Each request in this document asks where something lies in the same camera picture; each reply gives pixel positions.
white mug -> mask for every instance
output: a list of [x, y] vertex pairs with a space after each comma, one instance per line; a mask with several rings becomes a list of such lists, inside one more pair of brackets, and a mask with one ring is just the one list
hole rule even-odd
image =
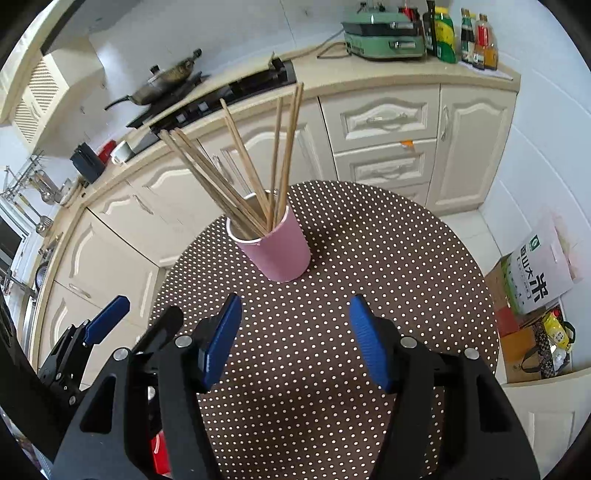
[[133, 156], [134, 152], [126, 141], [122, 141], [117, 145], [111, 153], [111, 162], [115, 165], [123, 165], [127, 160]]

chopstick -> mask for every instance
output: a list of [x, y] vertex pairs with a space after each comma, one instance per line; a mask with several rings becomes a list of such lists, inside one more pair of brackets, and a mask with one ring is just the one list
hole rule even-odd
[[246, 175], [248, 176], [248, 179], [251, 181], [252, 187], [254, 188], [256, 193], [256, 199], [258, 200], [258, 203], [261, 206], [263, 215], [265, 215], [266, 217], [269, 212], [269, 202], [267, 199], [267, 194], [265, 193], [265, 189], [262, 186], [261, 179], [259, 178], [259, 175], [256, 172], [255, 166], [252, 163], [251, 156], [248, 154], [248, 151], [244, 146], [242, 137], [238, 132], [238, 128], [236, 127], [234, 119], [232, 118], [232, 114], [230, 113], [230, 110], [228, 110], [228, 106], [226, 105], [226, 102], [223, 98], [220, 99], [220, 103], [222, 104], [222, 108], [226, 114], [226, 126], [228, 127], [228, 130], [230, 130], [230, 134], [234, 139], [236, 149], [238, 150], [238, 153], [240, 154], [240, 159], [242, 160], [242, 165], [246, 170]]
[[267, 230], [273, 230], [275, 226], [275, 181], [277, 180], [277, 157], [279, 156], [279, 137], [281, 133], [281, 113], [283, 110], [283, 97], [277, 99], [277, 116], [275, 117], [275, 138], [273, 142], [273, 159], [271, 161], [271, 197], [269, 200], [269, 212], [267, 213]]
[[285, 143], [285, 153], [283, 156], [283, 165], [281, 166], [281, 182], [279, 184], [279, 198], [277, 210], [275, 211], [275, 224], [281, 221], [287, 207], [287, 191], [289, 190], [291, 153], [294, 146], [294, 137], [296, 134], [297, 120], [300, 115], [301, 100], [304, 92], [304, 84], [298, 83], [291, 100], [290, 108], [290, 126], [287, 131], [287, 141]]
[[207, 159], [205, 155], [193, 145], [184, 132], [180, 128], [175, 128], [174, 131], [171, 132], [171, 135], [177, 145], [184, 145], [185, 150], [197, 165], [202, 168], [202, 170], [210, 177], [210, 180], [217, 185], [217, 187], [227, 195], [230, 200], [233, 200], [234, 203], [236, 203], [238, 209], [246, 216], [246, 218], [256, 225], [260, 231], [265, 231], [265, 221], [259, 217], [253, 208], [248, 205], [246, 200], [228, 183], [217, 168], [212, 165], [209, 159]]
[[193, 165], [189, 158], [185, 155], [183, 150], [174, 142], [170, 134], [166, 130], [160, 132], [160, 138], [166, 143], [183, 161], [191, 173], [195, 176], [197, 181], [202, 185], [205, 191], [213, 199], [213, 201], [221, 208], [225, 215], [236, 225], [236, 227], [250, 236], [264, 236], [264, 232], [259, 230], [255, 224], [249, 222], [246, 216], [238, 210], [230, 201], [228, 201], [215, 186], [211, 184], [205, 176]]

brown polka dot tablecloth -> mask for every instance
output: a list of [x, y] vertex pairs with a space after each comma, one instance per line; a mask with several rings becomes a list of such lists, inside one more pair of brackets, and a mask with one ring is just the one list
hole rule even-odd
[[[243, 318], [226, 371], [200, 395], [227, 479], [366, 479], [394, 395], [369, 378], [349, 326], [349, 299], [429, 348], [476, 348], [496, 368], [498, 336], [480, 269], [456, 235], [419, 205], [362, 184], [312, 181], [290, 203], [312, 260], [298, 280], [267, 280], [213, 222], [170, 271], [152, 313], [183, 309], [183, 333], [232, 292]], [[437, 468], [443, 392], [433, 393], [424, 474]]]

red object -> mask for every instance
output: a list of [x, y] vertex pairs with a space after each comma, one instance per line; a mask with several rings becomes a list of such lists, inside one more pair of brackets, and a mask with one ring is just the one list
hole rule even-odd
[[495, 312], [496, 328], [499, 330], [499, 336], [504, 337], [511, 333], [519, 331], [519, 325], [515, 321], [515, 315], [509, 307], [503, 307]]
[[106, 164], [109, 161], [109, 157], [116, 146], [117, 142], [115, 140], [109, 140], [105, 145], [103, 145], [103, 147], [99, 150], [100, 161]]
[[159, 475], [170, 473], [168, 451], [166, 450], [166, 442], [164, 441], [164, 432], [162, 430], [152, 439], [152, 457], [154, 457], [156, 473]]
[[481, 47], [488, 47], [488, 27], [485, 25], [478, 25], [478, 44]]
[[398, 7], [398, 13], [406, 15], [409, 18], [409, 20], [413, 22], [416, 22], [421, 18], [418, 14], [418, 8]]

gas stove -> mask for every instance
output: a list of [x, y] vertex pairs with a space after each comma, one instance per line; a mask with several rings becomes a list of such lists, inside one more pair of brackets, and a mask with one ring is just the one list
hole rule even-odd
[[[142, 124], [146, 123], [151, 118], [157, 116], [167, 108], [185, 98], [195, 86], [201, 83], [203, 79], [205, 79], [205, 77], [201, 75], [201, 72], [194, 75], [187, 81], [187, 83], [182, 85], [176, 91], [152, 104], [144, 113], [128, 123], [127, 126], [130, 128], [141, 127]], [[174, 113], [171, 113], [156, 122], [152, 125], [150, 130], [157, 134], [162, 129], [170, 131], [177, 127], [182, 128], [200, 118], [204, 118], [211, 113], [221, 110], [222, 105], [220, 99], [222, 98], [228, 105], [231, 105], [279, 87], [292, 85], [296, 83], [296, 81], [296, 73], [293, 64], [290, 61], [283, 62], [280, 59], [273, 59], [268, 70], [252, 74], [248, 77], [229, 83], [228, 85], [224, 85], [223, 87], [182, 106]]]

